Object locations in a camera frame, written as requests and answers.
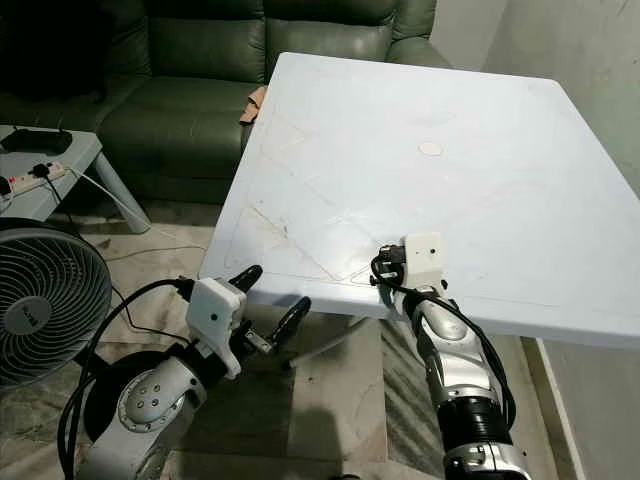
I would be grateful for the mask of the white plastic table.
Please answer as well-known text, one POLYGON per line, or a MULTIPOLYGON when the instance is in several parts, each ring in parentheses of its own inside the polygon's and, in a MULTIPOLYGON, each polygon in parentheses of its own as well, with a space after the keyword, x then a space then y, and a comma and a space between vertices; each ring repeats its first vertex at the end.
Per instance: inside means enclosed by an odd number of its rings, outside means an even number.
POLYGON ((492 337, 640 349, 640 197, 557 82, 280 55, 201 274, 261 265, 256 305, 375 317, 415 356, 369 266, 425 232, 492 337))

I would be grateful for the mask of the brown crumpled cloth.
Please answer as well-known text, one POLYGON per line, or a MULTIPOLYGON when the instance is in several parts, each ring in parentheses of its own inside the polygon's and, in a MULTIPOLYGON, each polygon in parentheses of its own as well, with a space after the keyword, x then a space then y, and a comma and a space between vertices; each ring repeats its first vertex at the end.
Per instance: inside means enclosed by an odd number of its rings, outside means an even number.
POLYGON ((262 106, 265 104, 266 93, 268 93, 268 86, 262 84, 252 91, 247 96, 247 104, 244 106, 243 113, 239 115, 239 123, 242 125, 252 125, 259 118, 262 110, 262 106))

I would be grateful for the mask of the green leather sofa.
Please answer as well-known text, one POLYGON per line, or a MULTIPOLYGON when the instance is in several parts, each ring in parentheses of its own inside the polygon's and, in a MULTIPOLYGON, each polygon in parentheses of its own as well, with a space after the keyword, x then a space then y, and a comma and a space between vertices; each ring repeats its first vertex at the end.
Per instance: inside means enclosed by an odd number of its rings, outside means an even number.
POLYGON ((100 0, 113 15, 105 100, 0 90, 0 122, 95 133, 133 195, 220 204, 250 125, 247 96, 283 52, 447 67, 436 0, 100 0))

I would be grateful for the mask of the grey floor fan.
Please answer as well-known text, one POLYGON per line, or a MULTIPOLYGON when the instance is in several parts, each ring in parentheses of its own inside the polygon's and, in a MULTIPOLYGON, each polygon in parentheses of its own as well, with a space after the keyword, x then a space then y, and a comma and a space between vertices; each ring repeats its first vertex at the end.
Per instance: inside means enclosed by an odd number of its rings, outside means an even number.
POLYGON ((108 261, 46 221, 0 220, 1 439, 52 443, 86 353, 116 302, 108 261))

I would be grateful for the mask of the grey side table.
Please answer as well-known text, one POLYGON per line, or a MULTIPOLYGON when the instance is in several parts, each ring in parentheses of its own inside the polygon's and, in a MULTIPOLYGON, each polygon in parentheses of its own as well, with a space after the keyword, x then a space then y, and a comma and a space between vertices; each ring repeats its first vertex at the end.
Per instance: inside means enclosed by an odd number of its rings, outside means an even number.
POLYGON ((87 182, 95 184, 115 202, 116 209, 120 211, 131 232, 145 233, 150 229, 151 221, 102 152, 99 137, 86 131, 73 131, 72 134, 73 145, 63 155, 6 152, 0 155, 0 173, 3 177, 17 177, 26 174, 36 163, 51 161, 68 169, 67 174, 52 180, 51 184, 46 183, 46 186, 32 189, 24 195, 13 195, 9 200, 1 201, 1 215, 4 218, 49 219, 60 202, 68 197, 70 189, 76 186, 77 180, 86 178, 87 182))

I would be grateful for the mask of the black plug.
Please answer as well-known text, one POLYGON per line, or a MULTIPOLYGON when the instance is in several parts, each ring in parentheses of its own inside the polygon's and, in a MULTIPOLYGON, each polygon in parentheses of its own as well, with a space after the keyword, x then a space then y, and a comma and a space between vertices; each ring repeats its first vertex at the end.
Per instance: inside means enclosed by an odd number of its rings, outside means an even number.
POLYGON ((56 161, 51 161, 51 163, 36 163, 28 170, 28 174, 33 178, 52 180, 64 175, 65 168, 60 163, 56 163, 56 161))

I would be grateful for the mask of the white power strip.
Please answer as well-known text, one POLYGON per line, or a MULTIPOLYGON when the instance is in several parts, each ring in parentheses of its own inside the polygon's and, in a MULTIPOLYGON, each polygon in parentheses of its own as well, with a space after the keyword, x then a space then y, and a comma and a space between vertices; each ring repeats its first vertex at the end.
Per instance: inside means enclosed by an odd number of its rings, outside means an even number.
POLYGON ((24 195, 24 193, 32 191, 32 189, 46 186, 46 179, 33 178, 32 175, 29 175, 28 173, 20 175, 9 175, 9 177, 3 177, 1 178, 1 180, 3 180, 4 186, 8 188, 8 192, 10 193, 10 195, 14 196, 24 195))

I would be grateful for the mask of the black game controller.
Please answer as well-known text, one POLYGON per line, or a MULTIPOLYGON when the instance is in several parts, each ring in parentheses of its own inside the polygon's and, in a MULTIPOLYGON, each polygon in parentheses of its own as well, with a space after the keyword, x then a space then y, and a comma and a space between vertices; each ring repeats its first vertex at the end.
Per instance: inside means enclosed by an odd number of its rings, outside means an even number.
POLYGON ((73 145, 74 137, 69 131, 36 131, 15 128, 6 134, 0 145, 6 154, 63 155, 73 145))

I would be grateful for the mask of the black cushion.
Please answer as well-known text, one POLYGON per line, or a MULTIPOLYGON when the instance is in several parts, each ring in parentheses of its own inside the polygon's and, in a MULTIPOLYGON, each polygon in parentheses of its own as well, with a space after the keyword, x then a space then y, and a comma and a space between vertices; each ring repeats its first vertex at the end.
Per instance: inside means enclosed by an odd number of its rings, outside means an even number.
POLYGON ((0 90, 29 101, 105 100, 113 22, 100 0, 1 0, 0 90))

